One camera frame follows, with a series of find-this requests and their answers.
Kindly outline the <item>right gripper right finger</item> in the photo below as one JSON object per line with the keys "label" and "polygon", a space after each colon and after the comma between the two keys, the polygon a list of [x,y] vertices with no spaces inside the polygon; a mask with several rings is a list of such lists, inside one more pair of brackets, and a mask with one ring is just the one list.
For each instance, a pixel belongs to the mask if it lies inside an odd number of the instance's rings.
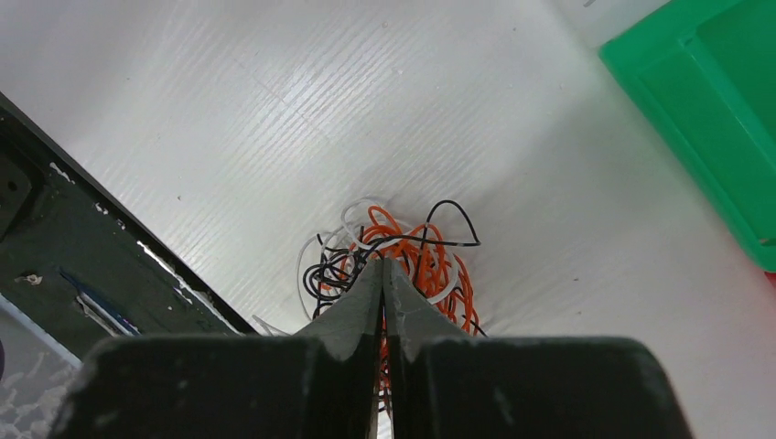
{"label": "right gripper right finger", "polygon": [[688,438],[662,365],[626,337],[472,337],[383,271],[397,438]]}

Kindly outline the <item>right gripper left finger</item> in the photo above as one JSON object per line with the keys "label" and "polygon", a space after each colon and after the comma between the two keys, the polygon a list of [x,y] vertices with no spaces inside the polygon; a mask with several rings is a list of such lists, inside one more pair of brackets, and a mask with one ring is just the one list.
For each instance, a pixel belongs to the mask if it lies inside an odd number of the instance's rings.
{"label": "right gripper left finger", "polygon": [[382,265],[289,336],[107,338],[53,438],[367,438],[376,417]]}

